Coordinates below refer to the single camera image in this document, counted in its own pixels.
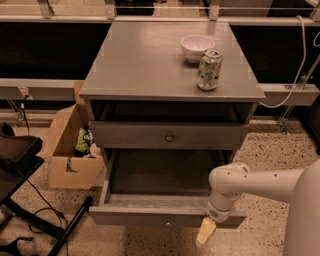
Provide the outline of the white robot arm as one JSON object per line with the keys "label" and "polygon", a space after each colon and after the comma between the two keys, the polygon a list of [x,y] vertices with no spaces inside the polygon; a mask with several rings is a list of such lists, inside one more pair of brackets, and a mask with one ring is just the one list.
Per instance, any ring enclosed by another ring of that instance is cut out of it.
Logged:
{"label": "white robot arm", "polygon": [[199,247],[246,193],[289,205],[283,256],[320,256],[320,160],[300,169],[256,172],[236,162],[213,169],[209,184],[207,216],[196,239]]}

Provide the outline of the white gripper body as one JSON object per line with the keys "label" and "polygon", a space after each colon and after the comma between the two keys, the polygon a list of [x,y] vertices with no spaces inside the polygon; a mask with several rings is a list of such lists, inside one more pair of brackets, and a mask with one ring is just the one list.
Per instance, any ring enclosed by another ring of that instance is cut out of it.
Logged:
{"label": "white gripper body", "polygon": [[207,212],[209,217],[218,223],[226,221],[234,203],[240,198],[239,194],[221,194],[212,191],[208,198]]}

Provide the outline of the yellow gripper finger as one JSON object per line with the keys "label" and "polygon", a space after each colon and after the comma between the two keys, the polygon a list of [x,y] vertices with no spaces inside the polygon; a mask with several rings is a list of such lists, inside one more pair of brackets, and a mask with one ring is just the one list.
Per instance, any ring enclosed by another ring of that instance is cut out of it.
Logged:
{"label": "yellow gripper finger", "polygon": [[216,228],[216,223],[210,217],[204,218],[197,234],[196,245],[203,247],[215,232]]}

